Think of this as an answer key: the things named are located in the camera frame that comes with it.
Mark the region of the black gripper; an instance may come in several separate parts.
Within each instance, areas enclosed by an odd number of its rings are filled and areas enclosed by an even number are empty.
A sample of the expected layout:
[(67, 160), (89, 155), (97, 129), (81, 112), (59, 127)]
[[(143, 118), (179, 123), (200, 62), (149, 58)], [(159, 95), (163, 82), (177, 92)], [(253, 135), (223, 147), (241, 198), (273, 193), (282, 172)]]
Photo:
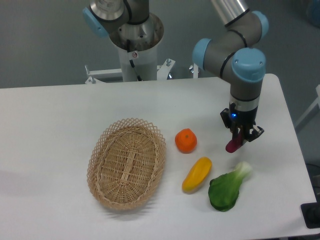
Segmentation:
[(229, 104), (229, 109), (225, 108), (220, 116), (227, 129), (232, 133), (232, 138), (236, 137), (238, 133), (241, 135), (241, 146), (247, 142), (252, 142), (259, 138), (263, 133), (264, 129), (256, 125), (256, 116), (258, 107), (244, 111), (236, 109), (234, 102)]

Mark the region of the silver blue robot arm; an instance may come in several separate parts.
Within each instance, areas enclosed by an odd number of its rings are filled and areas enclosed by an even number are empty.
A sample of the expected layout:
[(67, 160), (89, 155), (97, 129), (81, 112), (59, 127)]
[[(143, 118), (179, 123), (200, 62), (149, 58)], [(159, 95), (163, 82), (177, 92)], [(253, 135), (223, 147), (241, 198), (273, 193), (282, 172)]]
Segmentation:
[[(226, 33), (216, 42), (199, 40), (192, 61), (230, 84), (229, 106), (220, 115), (232, 134), (225, 149), (233, 153), (264, 131), (256, 124), (256, 115), (266, 58), (254, 45), (268, 32), (269, 22), (243, 0), (214, 0), (212, 5)], [(164, 28), (147, 0), (92, 0), (82, 14), (97, 36), (110, 38), (118, 48), (125, 82), (157, 78), (157, 46)]]

